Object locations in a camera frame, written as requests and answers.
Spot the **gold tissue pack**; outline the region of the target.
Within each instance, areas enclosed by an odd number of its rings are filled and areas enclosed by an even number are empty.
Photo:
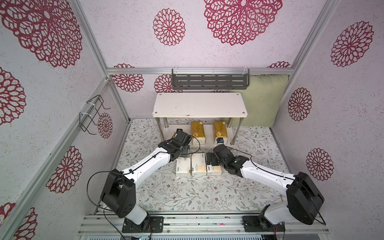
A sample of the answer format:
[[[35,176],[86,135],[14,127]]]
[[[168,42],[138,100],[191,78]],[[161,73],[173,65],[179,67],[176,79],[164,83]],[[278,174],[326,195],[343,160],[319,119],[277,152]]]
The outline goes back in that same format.
[[[206,143],[204,124],[202,121],[191,122],[192,145],[199,146]]]
[[[214,134],[214,143],[216,144],[216,138],[217,137],[223,137],[224,138],[224,144],[228,143],[228,131],[227,131],[227,125],[224,121],[214,121],[213,123],[213,134]]]

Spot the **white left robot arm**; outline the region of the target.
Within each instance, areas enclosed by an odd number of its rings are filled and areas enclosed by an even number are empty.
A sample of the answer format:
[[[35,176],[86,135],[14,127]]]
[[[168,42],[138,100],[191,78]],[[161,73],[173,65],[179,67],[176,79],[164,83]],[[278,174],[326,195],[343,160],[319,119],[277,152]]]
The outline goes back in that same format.
[[[191,135],[178,129],[171,139],[159,143],[153,152],[135,165],[122,171],[110,171],[101,202],[119,218],[131,221],[142,230],[147,229],[150,214],[137,203],[136,190],[155,171],[180,157],[191,140]]]

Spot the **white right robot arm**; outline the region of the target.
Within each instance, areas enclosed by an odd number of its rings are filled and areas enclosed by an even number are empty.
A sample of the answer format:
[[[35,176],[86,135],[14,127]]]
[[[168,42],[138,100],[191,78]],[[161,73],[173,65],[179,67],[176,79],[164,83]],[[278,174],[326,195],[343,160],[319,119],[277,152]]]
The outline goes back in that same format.
[[[283,195],[284,201],[266,205],[258,215],[256,223],[261,228],[294,219],[312,225],[316,217],[321,216],[325,199],[309,175],[303,172],[293,175],[258,165],[251,158],[234,156],[231,148],[225,145],[216,146],[213,153],[229,174],[260,182]]]

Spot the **white tissue pack right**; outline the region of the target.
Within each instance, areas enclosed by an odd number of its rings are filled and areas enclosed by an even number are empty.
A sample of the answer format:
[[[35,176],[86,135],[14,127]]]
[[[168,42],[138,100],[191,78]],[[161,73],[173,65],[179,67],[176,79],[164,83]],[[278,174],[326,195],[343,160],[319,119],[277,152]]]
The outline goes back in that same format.
[[[206,153],[207,175],[219,176],[222,174],[222,167],[214,153]]]

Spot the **white tissue pack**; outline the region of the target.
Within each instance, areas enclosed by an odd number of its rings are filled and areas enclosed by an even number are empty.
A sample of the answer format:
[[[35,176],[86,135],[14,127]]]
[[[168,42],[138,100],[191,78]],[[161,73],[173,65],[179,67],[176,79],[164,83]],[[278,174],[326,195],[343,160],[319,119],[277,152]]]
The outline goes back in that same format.
[[[191,173],[191,158],[177,158],[177,163],[176,163],[176,177],[181,178],[181,177],[186,177],[190,178],[192,176]]]
[[[206,153],[207,175],[219,176],[222,174],[222,167],[214,153]]]
[[[206,176],[207,165],[206,165],[206,154],[195,153],[191,155],[191,169],[192,176]]]

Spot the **white tissue pack left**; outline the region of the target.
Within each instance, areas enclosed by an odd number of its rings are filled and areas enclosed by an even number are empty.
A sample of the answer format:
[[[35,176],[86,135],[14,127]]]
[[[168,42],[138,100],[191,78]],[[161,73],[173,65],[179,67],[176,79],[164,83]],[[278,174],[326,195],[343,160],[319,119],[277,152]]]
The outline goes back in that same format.
[[[176,163],[176,177],[181,178],[181,177],[186,177],[190,178],[192,176],[191,173],[191,158],[177,158],[177,163]]]

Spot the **white tissue pack middle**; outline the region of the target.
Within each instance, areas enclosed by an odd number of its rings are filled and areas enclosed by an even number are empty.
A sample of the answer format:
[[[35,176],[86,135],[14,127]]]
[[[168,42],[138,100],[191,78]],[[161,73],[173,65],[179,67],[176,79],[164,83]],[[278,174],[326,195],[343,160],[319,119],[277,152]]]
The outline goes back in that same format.
[[[206,176],[207,165],[206,165],[206,154],[195,153],[191,155],[191,169],[192,176]]]

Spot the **white two-tier metal-legged shelf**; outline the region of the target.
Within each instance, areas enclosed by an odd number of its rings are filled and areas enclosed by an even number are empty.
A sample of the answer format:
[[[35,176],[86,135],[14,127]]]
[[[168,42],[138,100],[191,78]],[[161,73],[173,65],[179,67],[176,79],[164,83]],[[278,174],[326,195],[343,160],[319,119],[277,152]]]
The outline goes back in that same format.
[[[190,133],[189,125],[169,125],[167,119],[219,119],[239,118],[248,115],[240,93],[159,93],[153,117],[156,119],[161,139],[172,137],[177,128]]]

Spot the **green fabric cushion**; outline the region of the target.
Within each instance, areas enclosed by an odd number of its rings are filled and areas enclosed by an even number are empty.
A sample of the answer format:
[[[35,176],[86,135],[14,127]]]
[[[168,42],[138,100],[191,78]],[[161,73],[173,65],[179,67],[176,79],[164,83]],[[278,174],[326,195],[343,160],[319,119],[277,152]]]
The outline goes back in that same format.
[[[230,90],[241,93],[248,111],[242,126],[273,127],[288,81],[288,75],[250,76],[247,89]]]

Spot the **grey wall-mounted metal rack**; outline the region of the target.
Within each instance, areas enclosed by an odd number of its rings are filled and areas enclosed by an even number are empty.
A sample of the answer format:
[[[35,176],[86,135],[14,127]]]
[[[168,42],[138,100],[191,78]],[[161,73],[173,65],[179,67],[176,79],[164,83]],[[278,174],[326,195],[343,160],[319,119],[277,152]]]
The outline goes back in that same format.
[[[250,74],[179,74],[172,69],[174,90],[245,90],[250,85]]]

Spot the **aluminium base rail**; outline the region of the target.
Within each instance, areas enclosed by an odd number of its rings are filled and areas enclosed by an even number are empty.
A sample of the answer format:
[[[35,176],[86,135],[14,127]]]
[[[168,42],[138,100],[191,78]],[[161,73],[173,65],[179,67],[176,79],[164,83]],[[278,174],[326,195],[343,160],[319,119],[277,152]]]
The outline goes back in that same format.
[[[126,224],[115,215],[88,215],[84,217],[76,240],[331,240],[329,229],[315,222],[304,225],[296,220],[286,221],[268,231],[247,232],[243,218],[255,217],[256,212],[154,212],[161,223],[147,233],[124,233]]]

